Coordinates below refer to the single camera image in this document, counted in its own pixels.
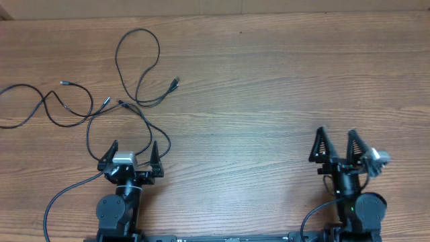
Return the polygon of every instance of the wood grain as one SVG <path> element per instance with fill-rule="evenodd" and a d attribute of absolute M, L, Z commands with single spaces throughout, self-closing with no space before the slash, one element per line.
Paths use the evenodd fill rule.
<path fill-rule="evenodd" d="M 224 17 L 146 17 L 0 22 L 0 88 L 14 83 L 55 90 L 85 113 L 110 96 L 129 100 L 114 50 L 132 28 L 160 40 L 161 57 L 139 97 L 151 98 L 175 76 L 180 87 L 147 118 L 169 134 L 166 176 L 145 187 L 139 220 L 149 235 L 248 235 L 297 231 L 306 213 L 330 199 L 318 165 L 307 162 L 316 128 L 325 125 L 339 153 L 357 128 L 393 162 L 368 191 L 388 201 L 385 241 L 427 240 L 430 233 L 430 13 L 313 13 Z M 143 33 L 127 39 L 119 62 L 130 90 L 155 61 Z M 0 125 L 17 124 L 39 101 L 30 89 L 0 97 Z M 52 97 L 62 123 L 71 116 Z M 0 130 L 0 240 L 43 241 L 42 217 L 61 189 L 96 173 L 86 125 L 60 128 L 43 109 L 24 126 Z M 156 134 L 160 150 L 166 141 Z M 148 142 L 139 117 L 116 110 L 91 127 L 93 152 L 114 139 L 120 150 Z M 138 157 L 146 161 L 148 154 Z M 53 241 L 82 241 L 97 231 L 95 205 L 114 192 L 104 179 L 70 191 L 52 207 Z M 314 215 L 321 229 L 334 210 Z"/>

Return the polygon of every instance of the wooden table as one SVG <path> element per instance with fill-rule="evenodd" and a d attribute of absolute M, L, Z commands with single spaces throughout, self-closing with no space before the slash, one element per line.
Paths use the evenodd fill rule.
<path fill-rule="evenodd" d="M 385 241 L 429 239 L 428 11 L 0 22 L 0 89 L 53 89 L 80 113 L 89 98 L 59 81 L 85 86 L 95 108 L 109 96 L 129 101 L 114 51 L 133 28 L 150 29 L 161 44 L 139 97 L 155 97 L 181 77 L 178 90 L 144 110 L 173 142 L 165 177 L 144 188 L 139 227 L 148 235 L 297 231 L 307 212 L 331 199 L 319 166 L 307 162 L 325 125 L 340 154 L 348 129 L 357 128 L 394 158 L 367 189 L 388 201 Z M 156 53 L 148 34 L 124 42 L 119 62 L 132 92 Z M 0 125 L 19 123 L 39 99 L 26 88 L 4 93 Z M 55 120 L 78 120 L 53 97 L 48 107 Z M 57 127 L 41 108 L 22 127 L 0 130 L 0 241 L 44 241 L 53 195 L 97 173 L 86 126 Z M 163 151 L 165 139 L 155 136 Z M 148 132 L 119 109 L 94 121 L 91 148 L 100 157 L 114 139 L 120 150 L 137 151 Z M 52 241 L 94 237 L 95 205 L 114 188 L 99 178 L 61 196 L 49 214 Z M 314 215 L 306 230 L 321 229 L 334 211 Z"/>

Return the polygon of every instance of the tabletop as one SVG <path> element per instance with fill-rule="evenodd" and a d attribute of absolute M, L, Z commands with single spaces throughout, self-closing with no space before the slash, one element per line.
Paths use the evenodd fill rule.
<path fill-rule="evenodd" d="M 145 186 L 138 227 L 147 235 L 252 235 L 298 231 L 304 216 L 332 199 L 317 164 L 307 161 L 325 126 L 339 154 L 356 128 L 393 160 L 367 192 L 388 201 L 385 241 L 428 240 L 430 232 L 430 12 L 295 13 L 0 22 L 0 89 L 16 83 L 55 90 L 74 111 L 107 97 L 131 102 L 114 54 L 120 38 L 147 28 L 159 39 L 158 65 L 139 99 L 179 88 L 142 109 L 172 140 L 165 177 Z M 157 57 L 148 33 L 127 38 L 118 53 L 126 86 Z M 24 120 L 40 101 L 30 88 L 0 96 L 0 125 Z M 54 98 L 63 124 L 79 121 Z M 23 126 L 0 130 L 0 241 L 44 241 L 43 214 L 63 188 L 97 173 L 85 146 L 87 122 L 54 125 L 41 107 Z M 157 131 L 160 151 L 167 141 Z M 95 119 L 91 150 L 113 140 L 138 151 L 149 140 L 139 116 L 116 109 Z M 146 161 L 150 151 L 138 156 Z M 51 208 L 52 241 L 82 241 L 98 228 L 97 202 L 115 185 L 99 178 L 61 196 Z M 320 230 L 335 209 L 315 214 Z"/>

